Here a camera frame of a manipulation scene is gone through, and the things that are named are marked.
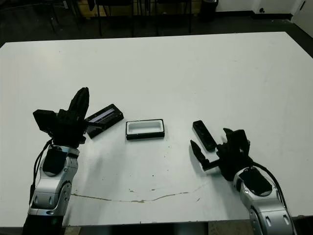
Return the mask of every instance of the scratch mark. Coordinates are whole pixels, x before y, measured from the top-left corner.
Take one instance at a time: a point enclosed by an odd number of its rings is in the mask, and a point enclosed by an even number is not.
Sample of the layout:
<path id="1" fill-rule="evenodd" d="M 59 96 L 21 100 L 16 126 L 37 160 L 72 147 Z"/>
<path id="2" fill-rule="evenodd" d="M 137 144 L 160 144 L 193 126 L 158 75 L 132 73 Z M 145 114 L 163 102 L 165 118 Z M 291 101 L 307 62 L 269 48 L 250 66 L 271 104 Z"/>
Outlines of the scratch mark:
<path id="1" fill-rule="evenodd" d="M 172 197 L 172 196 L 176 196 L 176 195 L 180 195 L 180 194 L 189 194 L 189 193 L 193 193 L 193 192 L 196 192 L 198 191 L 199 189 L 201 189 L 202 187 L 204 187 L 205 185 L 207 185 L 208 183 L 206 184 L 203 184 L 201 185 L 200 187 L 196 188 L 195 190 L 193 191 L 190 191 L 190 192 L 178 192 L 178 193 L 173 193 L 173 194 L 167 194 L 167 195 L 164 195 L 164 196 L 161 196 L 161 197 L 157 197 L 155 199 L 151 199 L 151 200 L 133 200 L 133 201 L 125 201 L 125 200 L 112 200 L 112 199 L 107 199 L 107 198 L 102 198 L 102 197 L 91 197 L 91 196 L 84 196 L 84 195 L 78 195 L 76 193 L 72 193 L 71 195 L 73 196 L 76 196 L 76 197 L 84 197 L 84 198 L 89 198 L 89 199 L 98 199 L 98 200 L 103 200 L 103 201 L 109 201 L 109 202 L 134 202 L 134 203 L 145 203 L 145 202 L 154 202 L 156 200 L 159 200 L 159 199 L 162 199 L 162 198 L 165 198 L 165 197 Z"/>
<path id="2" fill-rule="evenodd" d="M 84 196 L 84 195 L 78 195 L 76 193 L 71 193 L 71 195 L 76 196 L 76 197 L 85 197 L 85 198 L 90 198 L 90 199 L 98 199 L 98 200 L 104 200 L 104 201 L 112 201 L 111 199 L 106 199 L 102 197 L 90 197 L 90 196 Z"/>
<path id="3" fill-rule="evenodd" d="M 145 203 L 145 202 L 146 202 L 146 200 L 140 200 L 140 201 L 133 200 L 133 201 L 123 201 L 123 202 L 137 202 L 137 203 Z"/>

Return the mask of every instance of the dark floor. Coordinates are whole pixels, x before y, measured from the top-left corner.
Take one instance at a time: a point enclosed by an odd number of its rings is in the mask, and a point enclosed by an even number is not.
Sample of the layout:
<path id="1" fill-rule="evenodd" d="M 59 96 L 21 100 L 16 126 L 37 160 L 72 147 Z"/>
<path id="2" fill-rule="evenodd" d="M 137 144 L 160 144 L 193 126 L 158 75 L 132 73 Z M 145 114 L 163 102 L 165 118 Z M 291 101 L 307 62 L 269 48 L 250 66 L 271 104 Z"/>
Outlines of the dark floor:
<path id="1" fill-rule="evenodd" d="M 0 46 L 5 42 L 66 40 L 93 38 L 131 37 L 129 18 L 102 18 L 102 34 L 99 36 L 98 20 L 83 19 L 78 24 L 68 9 L 56 7 L 59 20 L 52 19 L 51 26 L 48 15 L 49 8 L 43 5 L 0 10 Z M 188 17 L 159 17 L 159 35 L 187 35 Z M 250 16 L 220 16 L 213 21 L 203 23 L 197 17 L 192 18 L 191 34 L 243 33 L 285 31 L 313 57 L 313 38 L 307 35 L 289 20 L 262 19 L 254 20 Z M 156 36 L 155 19 L 153 17 L 134 18 L 134 36 Z"/>

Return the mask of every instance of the black trash can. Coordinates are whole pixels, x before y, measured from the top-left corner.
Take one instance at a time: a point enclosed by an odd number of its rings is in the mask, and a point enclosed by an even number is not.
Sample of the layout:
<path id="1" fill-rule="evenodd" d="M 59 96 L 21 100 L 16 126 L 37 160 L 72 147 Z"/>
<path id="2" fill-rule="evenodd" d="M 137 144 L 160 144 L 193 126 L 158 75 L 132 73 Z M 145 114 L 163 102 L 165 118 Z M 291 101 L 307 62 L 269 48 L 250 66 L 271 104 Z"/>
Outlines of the black trash can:
<path id="1" fill-rule="evenodd" d="M 215 10 L 219 0 L 201 0 L 199 18 L 201 21 L 207 22 L 214 19 Z"/>

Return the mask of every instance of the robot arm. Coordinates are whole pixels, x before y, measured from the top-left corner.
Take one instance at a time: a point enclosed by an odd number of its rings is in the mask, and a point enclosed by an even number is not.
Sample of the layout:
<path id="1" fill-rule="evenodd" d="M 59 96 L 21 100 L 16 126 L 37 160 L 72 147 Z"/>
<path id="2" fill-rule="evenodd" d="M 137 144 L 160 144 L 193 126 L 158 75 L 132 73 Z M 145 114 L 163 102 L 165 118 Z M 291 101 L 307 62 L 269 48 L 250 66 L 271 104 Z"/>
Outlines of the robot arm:
<path id="1" fill-rule="evenodd" d="M 293 234 L 292 220 L 279 199 L 276 185 L 263 177 L 257 168 L 250 167 L 237 172 L 233 184 L 249 211 L 255 235 Z"/>
<path id="2" fill-rule="evenodd" d="M 30 187 L 30 206 L 23 235 L 60 233 L 72 181 L 78 169 L 77 148 L 79 144 L 85 143 L 84 133 L 88 126 L 103 128 L 99 124 L 85 121 L 88 106 L 89 91 L 86 87 L 77 92 L 68 110 L 60 109 L 58 113 L 36 110 L 33 113 L 39 129 L 48 133 L 52 139 L 47 142 L 35 162 L 34 180 Z M 47 147 L 46 157 L 40 163 Z M 38 169 L 40 179 L 35 187 Z"/>
<path id="3" fill-rule="evenodd" d="M 265 167 L 249 157 L 250 142 L 244 130 L 232 131 L 225 128 L 224 131 L 227 143 L 216 145 L 219 159 L 214 162 L 206 159 L 197 144 L 191 141 L 193 152 L 203 170 L 218 166 L 224 178 L 233 182 L 249 211 L 255 235 L 294 234 L 292 219 L 280 186 Z M 264 177 L 256 166 L 269 173 L 272 180 Z"/>

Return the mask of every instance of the black cable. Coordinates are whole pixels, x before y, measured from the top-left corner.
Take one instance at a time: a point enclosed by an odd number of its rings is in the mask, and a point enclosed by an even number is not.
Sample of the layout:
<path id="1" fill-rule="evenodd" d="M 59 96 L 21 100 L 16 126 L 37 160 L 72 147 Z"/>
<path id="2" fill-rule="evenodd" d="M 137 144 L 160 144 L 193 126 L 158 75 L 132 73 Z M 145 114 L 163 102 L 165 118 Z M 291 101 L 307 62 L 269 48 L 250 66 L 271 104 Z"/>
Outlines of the black cable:
<path id="1" fill-rule="evenodd" d="M 36 177 L 37 177 L 37 173 L 38 173 L 38 170 L 39 170 L 39 166 L 40 166 L 40 161 L 41 161 L 41 158 L 44 154 L 44 151 L 46 148 L 48 148 L 49 145 L 52 144 L 52 139 L 50 139 L 44 146 L 44 148 L 42 149 L 42 151 L 40 152 L 40 154 L 38 155 L 38 157 L 36 158 L 35 160 L 35 164 L 34 164 L 34 171 L 33 171 L 33 183 L 31 184 L 30 186 L 30 195 L 29 195 L 29 204 L 31 202 L 31 199 L 34 195 L 34 191 L 35 191 L 35 184 L 36 184 Z"/>
<path id="2" fill-rule="evenodd" d="M 286 205 L 286 201 L 285 201 L 282 189 L 281 189 L 278 181 L 276 180 L 275 176 L 266 167 L 262 166 L 261 164 L 253 162 L 253 165 L 258 167 L 258 168 L 260 168 L 261 170 L 265 171 L 271 177 L 271 179 L 274 181 L 274 183 L 275 183 L 275 185 L 277 187 L 278 194 L 279 194 L 279 197 L 280 197 L 280 201 L 283 203 L 284 207 L 287 210 L 287 205 Z"/>

